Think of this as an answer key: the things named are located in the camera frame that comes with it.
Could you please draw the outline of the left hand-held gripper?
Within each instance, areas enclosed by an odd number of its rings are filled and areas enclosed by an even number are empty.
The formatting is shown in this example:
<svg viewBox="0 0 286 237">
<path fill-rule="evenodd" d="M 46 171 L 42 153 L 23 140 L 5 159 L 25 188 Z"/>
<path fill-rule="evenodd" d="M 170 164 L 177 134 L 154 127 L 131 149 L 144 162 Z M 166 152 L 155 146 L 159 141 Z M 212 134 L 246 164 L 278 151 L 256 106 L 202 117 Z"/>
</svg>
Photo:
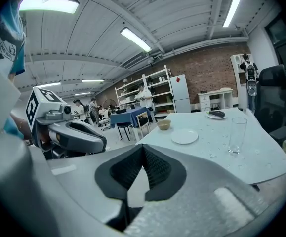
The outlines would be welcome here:
<svg viewBox="0 0 286 237">
<path fill-rule="evenodd" d="M 82 121 L 57 124 L 72 119 L 71 106 L 54 92 L 33 87 L 25 109 L 32 141 L 46 159 L 60 158 L 58 146 L 68 155 L 89 155 L 106 151 L 106 137 L 93 126 Z M 49 132 L 51 140 L 42 142 L 41 135 Z"/>
</svg>

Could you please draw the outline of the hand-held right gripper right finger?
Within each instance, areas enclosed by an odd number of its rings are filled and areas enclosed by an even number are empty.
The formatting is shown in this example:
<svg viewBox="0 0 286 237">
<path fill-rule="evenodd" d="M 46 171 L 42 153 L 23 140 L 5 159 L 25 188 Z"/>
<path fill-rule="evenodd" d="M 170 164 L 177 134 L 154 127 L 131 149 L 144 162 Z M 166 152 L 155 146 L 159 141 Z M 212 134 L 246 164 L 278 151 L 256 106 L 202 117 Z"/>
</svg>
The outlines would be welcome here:
<svg viewBox="0 0 286 237">
<path fill-rule="evenodd" d="M 256 237 L 276 217 L 285 198 L 268 203 L 228 170 L 204 158 L 145 145 L 181 163 L 186 179 L 169 199 L 146 201 L 125 229 L 131 237 Z"/>
</svg>

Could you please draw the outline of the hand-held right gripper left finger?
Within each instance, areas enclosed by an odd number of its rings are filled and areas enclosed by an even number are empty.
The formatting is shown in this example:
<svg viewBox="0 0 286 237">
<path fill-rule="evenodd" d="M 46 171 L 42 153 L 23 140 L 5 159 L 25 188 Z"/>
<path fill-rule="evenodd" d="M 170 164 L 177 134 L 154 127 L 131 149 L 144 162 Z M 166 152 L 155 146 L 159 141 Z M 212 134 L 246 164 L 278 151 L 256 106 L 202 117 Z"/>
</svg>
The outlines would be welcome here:
<svg viewBox="0 0 286 237">
<path fill-rule="evenodd" d="M 129 158 L 138 145 L 89 156 L 46 160 L 37 148 L 32 149 L 34 171 L 41 187 L 49 192 L 49 202 L 62 215 L 77 222 L 86 216 L 122 231 L 141 211 L 130 207 L 127 192 L 141 167 Z"/>
</svg>

